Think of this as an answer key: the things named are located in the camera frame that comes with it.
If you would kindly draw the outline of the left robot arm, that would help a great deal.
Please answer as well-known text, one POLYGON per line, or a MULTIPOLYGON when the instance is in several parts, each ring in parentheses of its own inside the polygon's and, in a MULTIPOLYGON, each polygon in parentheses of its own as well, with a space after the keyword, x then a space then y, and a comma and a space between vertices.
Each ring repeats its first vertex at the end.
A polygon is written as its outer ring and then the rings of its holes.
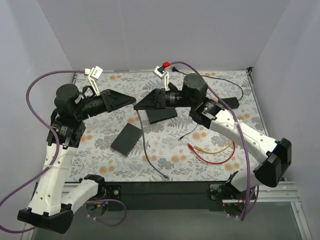
POLYGON ((101 200, 107 195, 105 179, 95 174, 87 175, 66 196, 62 192, 71 161, 86 130, 84 121, 134 102, 134 97, 111 89, 92 96, 85 96, 71 83, 57 89, 47 137, 44 174, 39 178, 28 207, 18 212, 18 220, 64 234, 82 205, 88 200, 101 200))

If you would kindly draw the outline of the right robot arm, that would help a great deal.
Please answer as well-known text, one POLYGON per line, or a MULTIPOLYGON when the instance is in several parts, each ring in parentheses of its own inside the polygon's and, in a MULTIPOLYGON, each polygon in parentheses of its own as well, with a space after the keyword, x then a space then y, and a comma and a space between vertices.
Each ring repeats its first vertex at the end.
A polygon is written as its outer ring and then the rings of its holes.
POLYGON ((208 85, 200 74, 184 76, 182 89, 172 83, 168 90, 155 88, 134 105, 135 110, 190 108, 189 116, 197 124, 217 132, 243 148, 245 156, 257 161, 242 171, 235 171, 225 182, 225 190, 239 195, 257 185, 275 188, 292 162, 292 143, 276 140, 240 122, 222 101, 207 97, 208 85))

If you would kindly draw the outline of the black network switch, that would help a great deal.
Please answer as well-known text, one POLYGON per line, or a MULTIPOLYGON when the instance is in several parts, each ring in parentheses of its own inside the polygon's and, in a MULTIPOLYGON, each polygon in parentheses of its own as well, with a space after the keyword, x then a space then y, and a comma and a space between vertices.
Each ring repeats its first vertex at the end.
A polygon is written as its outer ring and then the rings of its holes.
POLYGON ((175 108, 146 110, 146 114, 150 124, 155 124, 178 116, 175 108))
POLYGON ((140 128, 127 123, 121 130, 119 135, 112 142, 110 147, 123 156, 127 157, 141 136, 142 130, 140 128))

